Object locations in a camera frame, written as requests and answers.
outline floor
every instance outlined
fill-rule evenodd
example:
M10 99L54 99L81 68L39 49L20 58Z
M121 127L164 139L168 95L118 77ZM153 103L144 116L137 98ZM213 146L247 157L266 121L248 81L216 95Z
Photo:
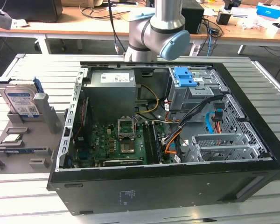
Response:
M52 54L100 54L100 55L113 55L115 54L113 41L96 41L96 40L83 40L83 50L78 50L75 40L64 40L66 44L66 51L61 50L60 40L50 39L50 47ZM16 53L26 54L40 54L35 51L34 42L35 39L29 38L7 38L6 42ZM6 67L11 63L15 56L6 44L2 45L3 41L0 40L0 75L5 71ZM218 45L212 56L238 56L239 46L238 45ZM272 51L274 54L280 56L280 48L273 48L277 51ZM201 51L200 55L205 56L206 52ZM263 47L251 46L247 47L244 51L243 56L250 57L252 60L259 61L263 67L270 72L273 76L280 68L280 57L274 56L267 52Z

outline green circuit board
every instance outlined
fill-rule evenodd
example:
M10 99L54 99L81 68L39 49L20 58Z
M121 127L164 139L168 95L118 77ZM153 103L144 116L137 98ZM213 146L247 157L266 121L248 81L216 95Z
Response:
M123 144L124 140L118 137L118 125L93 125L91 132L91 146L88 150L77 150L75 163L79 168L90 168L103 166L103 161L110 160L141 160L143 164L148 164L145 149L144 124L137 124L135 138L133 141ZM129 133L133 130L129 125L121 126L121 133ZM164 126L155 126L158 142L165 136Z

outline aluminum extrusion table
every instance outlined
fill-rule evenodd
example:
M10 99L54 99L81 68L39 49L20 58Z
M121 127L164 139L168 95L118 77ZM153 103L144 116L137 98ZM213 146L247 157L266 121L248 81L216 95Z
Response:
M3 76L36 76L49 94L50 105L64 112L80 61L122 60L102 55L17 55ZM223 63L280 140L280 85L258 62L247 57L180 57L177 61ZM7 112L0 97L0 135ZM212 219L220 224L280 223L280 181L268 184L244 203L73 217L58 195L46 190L48 177L48 173L0 175L0 223L186 224Z

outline blue drive bay latch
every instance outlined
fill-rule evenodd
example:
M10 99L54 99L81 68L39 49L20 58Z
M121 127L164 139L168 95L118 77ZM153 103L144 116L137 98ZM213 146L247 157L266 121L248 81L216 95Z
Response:
M193 80L192 73L187 67L175 67L174 76L178 80L180 87L196 87L197 83Z

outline motherboard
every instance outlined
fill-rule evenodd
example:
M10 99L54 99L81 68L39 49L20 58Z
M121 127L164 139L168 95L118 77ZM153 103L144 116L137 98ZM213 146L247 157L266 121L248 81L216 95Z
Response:
M161 139L165 137L164 125L127 122L93 125L90 146L78 148L73 165L77 168L112 167L172 163L165 156Z

